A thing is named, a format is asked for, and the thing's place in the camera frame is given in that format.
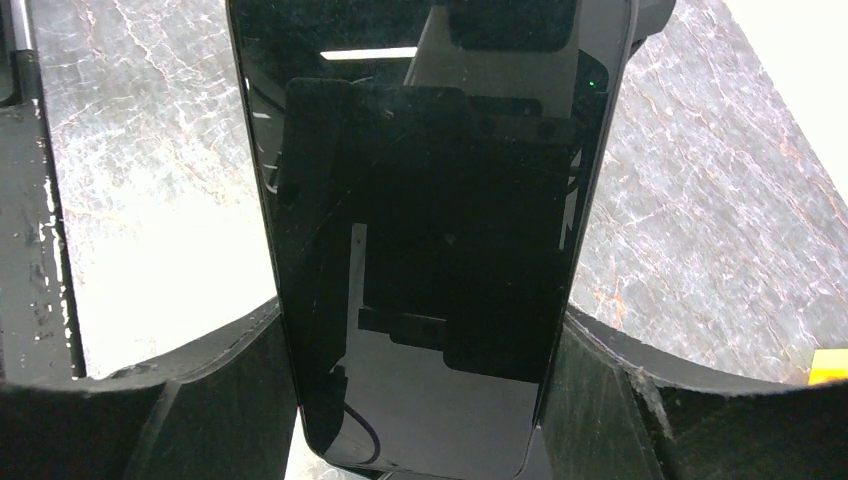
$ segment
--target yellow object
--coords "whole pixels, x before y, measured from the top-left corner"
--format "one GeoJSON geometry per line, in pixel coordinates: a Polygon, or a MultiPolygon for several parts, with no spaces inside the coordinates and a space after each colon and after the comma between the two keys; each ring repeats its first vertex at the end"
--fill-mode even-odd
{"type": "Polygon", "coordinates": [[[808,385],[848,378],[848,349],[816,350],[808,385]]]}

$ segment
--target black smartphone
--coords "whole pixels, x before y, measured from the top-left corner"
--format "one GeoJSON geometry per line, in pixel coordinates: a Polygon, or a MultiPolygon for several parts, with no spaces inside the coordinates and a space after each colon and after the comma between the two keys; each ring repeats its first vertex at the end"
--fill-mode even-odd
{"type": "Polygon", "coordinates": [[[298,402],[331,464],[521,475],[629,0],[230,0],[298,402]]]}

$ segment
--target glossy black screen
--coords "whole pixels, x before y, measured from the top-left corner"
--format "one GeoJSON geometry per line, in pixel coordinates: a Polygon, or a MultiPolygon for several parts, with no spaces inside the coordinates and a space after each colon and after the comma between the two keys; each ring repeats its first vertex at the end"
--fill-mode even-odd
{"type": "Polygon", "coordinates": [[[519,474],[630,8],[231,0],[305,432],[323,458],[519,474]]]}

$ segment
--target marble countertop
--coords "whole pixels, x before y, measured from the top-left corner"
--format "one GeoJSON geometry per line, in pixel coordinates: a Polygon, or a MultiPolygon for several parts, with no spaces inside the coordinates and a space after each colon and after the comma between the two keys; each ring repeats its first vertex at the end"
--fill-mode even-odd
{"type": "MultiPolygon", "coordinates": [[[[89,372],[271,297],[225,5],[32,9],[89,372]]],[[[804,383],[814,349],[848,343],[847,218],[725,5],[678,0],[627,67],[572,301],[697,363],[804,383]]]]}

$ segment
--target white light strip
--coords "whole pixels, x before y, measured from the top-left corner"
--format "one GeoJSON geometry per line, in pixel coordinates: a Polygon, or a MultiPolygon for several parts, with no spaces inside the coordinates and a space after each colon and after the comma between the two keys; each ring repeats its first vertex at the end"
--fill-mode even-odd
{"type": "Polygon", "coordinates": [[[371,58],[412,58],[415,56],[416,47],[400,48],[373,48],[370,50],[337,50],[333,52],[321,52],[321,56],[327,60],[367,60],[371,58]]]}

